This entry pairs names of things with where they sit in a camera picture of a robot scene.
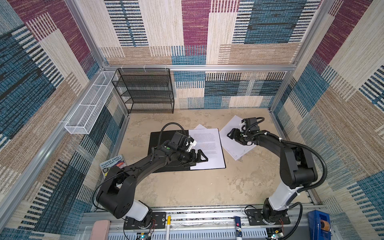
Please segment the orange folder black inside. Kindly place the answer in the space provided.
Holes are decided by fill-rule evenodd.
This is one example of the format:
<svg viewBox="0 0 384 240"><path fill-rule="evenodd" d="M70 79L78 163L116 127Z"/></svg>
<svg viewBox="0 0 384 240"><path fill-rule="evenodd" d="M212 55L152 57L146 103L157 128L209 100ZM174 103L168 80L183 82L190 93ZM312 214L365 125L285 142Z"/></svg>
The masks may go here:
<svg viewBox="0 0 384 240"><path fill-rule="evenodd" d="M171 140L175 133L184 134L182 130L170 130L170 131L164 130L161 136L160 144L164 143L166 140ZM151 132L148 154L151 153L152 147L156 147L158 145L159 136L160 136L160 132ZM207 165L207 163L197 164L194 167L190 167L187 165L180 166L177 163L172 163L167 165L166 167L162 167L156 170L155 173L197 171L197 170L218 170L218 169L225 169L225 168L226 168L226 163L225 163L225 158L223 158L223 160L219 160L217 164L213 164L211 167Z"/></svg>

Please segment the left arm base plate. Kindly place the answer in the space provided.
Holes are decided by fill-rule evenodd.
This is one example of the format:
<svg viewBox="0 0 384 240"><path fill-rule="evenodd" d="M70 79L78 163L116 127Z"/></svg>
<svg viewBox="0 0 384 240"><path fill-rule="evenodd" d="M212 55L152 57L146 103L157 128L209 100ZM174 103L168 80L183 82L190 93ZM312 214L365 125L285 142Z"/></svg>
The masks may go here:
<svg viewBox="0 0 384 240"><path fill-rule="evenodd" d="M137 221L134 218L126 217L124 222L124 230L164 229L166 224L166 212L150 212L142 221Z"/></svg>

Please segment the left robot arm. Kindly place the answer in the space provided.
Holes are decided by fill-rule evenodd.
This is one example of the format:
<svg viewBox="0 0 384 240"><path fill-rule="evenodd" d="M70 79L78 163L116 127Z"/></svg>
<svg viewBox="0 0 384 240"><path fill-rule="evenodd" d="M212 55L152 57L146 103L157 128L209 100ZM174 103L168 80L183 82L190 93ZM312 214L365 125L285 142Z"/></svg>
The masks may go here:
<svg viewBox="0 0 384 240"><path fill-rule="evenodd" d="M100 204L104 211L117 219L135 220L141 227L154 222L153 211L146 204L135 200L137 185L150 174L169 164L193 167L205 163L209 158L202 150L195 150L197 142L182 129L174 133L171 140L158 144L151 153L135 164L109 169L104 181L92 196L93 204Z"/></svg>

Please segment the printed paper sheet back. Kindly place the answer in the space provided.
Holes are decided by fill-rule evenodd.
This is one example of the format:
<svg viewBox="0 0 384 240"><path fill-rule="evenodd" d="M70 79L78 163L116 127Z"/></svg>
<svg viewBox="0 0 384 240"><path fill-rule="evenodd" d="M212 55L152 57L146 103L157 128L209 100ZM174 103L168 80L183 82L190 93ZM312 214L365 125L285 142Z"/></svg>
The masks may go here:
<svg viewBox="0 0 384 240"><path fill-rule="evenodd" d="M189 135L197 141L194 149L202 150L202 152L208 157L207 162L197 163L196 166L190 167L190 170L213 170L226 168L218 129L189 130Z"/></svg>

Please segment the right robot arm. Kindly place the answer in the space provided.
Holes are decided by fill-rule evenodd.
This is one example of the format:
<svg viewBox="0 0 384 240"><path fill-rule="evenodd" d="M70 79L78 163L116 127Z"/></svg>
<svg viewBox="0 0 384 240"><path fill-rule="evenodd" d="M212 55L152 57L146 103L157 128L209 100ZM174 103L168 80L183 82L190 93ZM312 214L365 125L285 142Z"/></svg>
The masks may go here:
<svg viewBox="0 0 384 240"><path fill-rule="evenodd" d="M300 212L295 226L282 238L287 240L298 228L303 215L303 204L293 204L292 201L299 193L317 188L326 180L328 168L324 159L312 148L284 140L268 131L254 131L249 134L233 128L227 137L243 146L251 143L263 147L280 158L281 183L266 198L262 217L267 225L272 225L285 216L288 210L299 206Z"/></svg>

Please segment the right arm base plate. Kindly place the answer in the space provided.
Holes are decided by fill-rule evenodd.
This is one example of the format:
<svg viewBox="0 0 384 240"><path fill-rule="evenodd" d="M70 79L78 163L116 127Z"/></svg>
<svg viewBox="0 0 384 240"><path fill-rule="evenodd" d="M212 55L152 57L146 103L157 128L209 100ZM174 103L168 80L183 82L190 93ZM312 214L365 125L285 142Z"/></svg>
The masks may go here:
<svg viewBox="0 0 384 240"><path fill-rule="evenodd" d="M261 209L245 209L245 214L248 217L250 226L266 226L266 225L289 225L291 220L287 214L273 217L272 220L266 221L263 218Z"/></svg>

